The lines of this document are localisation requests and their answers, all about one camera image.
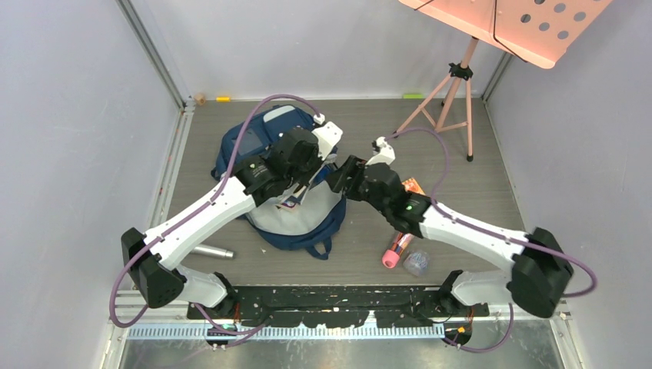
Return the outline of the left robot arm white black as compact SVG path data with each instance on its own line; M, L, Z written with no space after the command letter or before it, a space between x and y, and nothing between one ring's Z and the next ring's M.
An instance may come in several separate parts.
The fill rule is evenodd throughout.
M170 302L203 304L218 318L236 306L216 274L181 266L183 259L208 236L263 204L284 201L321 170L340 138L329 127L312 131L293 128L271 146L266 156L252 156L235 165L212 190L172 219L141 233L121 236L125 270L138 286L148 308Z

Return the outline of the navy blue backpack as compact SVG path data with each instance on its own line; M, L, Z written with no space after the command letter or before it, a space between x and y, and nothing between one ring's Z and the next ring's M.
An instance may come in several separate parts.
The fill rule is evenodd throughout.
M251 119L247 131L236 147L241 125L229 129L222 137L211 176L220 180L226 172L232 154L236 162L266 152L267 146L278 141L293 127L313 128L313 118L294 105L275 105ZM313 258L326 261L332 250L332 237L339 232L346 215L346 200L325 182L337 165L337 152L332 151L327 164L319 171L309 190L299 198L281 204L263 204L243 216L243 219L270 245L282 251L305 250Z

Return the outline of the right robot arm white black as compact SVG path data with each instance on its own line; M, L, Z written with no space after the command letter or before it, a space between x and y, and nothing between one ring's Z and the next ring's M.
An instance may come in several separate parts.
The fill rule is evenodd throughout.
M531 315L549 318L574 275L548 230L512 231L455 213L425 194L406 190L386 163L368 165L352 155L326 182L348 200L367 202L395 231L444 242L496 266L488 273L452 271L438 296L446 314L459 315L475 304L512 302Z

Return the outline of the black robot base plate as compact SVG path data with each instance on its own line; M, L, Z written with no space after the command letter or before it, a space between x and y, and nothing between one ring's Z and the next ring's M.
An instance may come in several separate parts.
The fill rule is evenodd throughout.
M246 327L316 328L429 327L454 318L487 317L486 304L464 307L424 285L235 286L219 307L207 307L215 321L236 319Z

